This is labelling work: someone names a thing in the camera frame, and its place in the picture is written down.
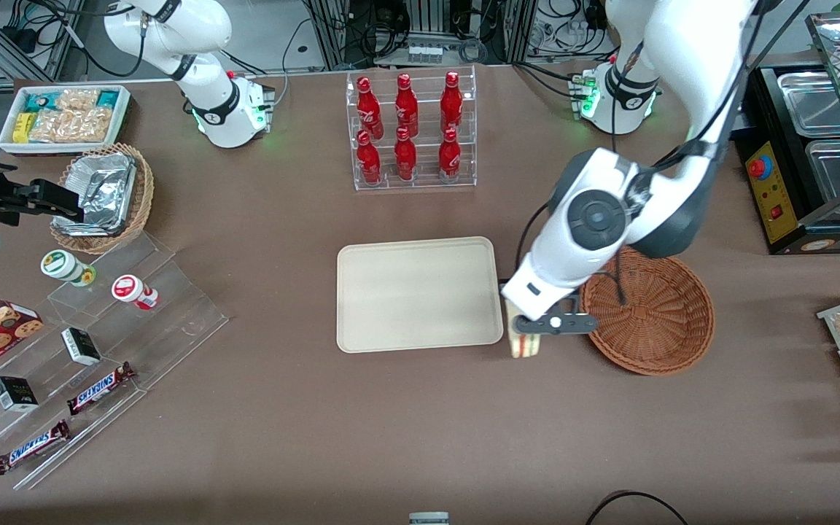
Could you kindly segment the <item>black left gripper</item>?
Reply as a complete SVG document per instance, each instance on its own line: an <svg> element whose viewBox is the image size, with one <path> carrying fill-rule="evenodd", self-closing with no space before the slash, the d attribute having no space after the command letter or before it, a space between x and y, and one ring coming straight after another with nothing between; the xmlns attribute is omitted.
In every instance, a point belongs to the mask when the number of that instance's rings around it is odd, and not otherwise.
<svg viewBox="0 0 840 525"><path fill-rule="evenodd" d="M580 293L571 292L559 302L560 315L570 316L583 313L580 306ZM520 335L540 335L539 320L528 319L524 315L514 316L514 331Z"/></svg>

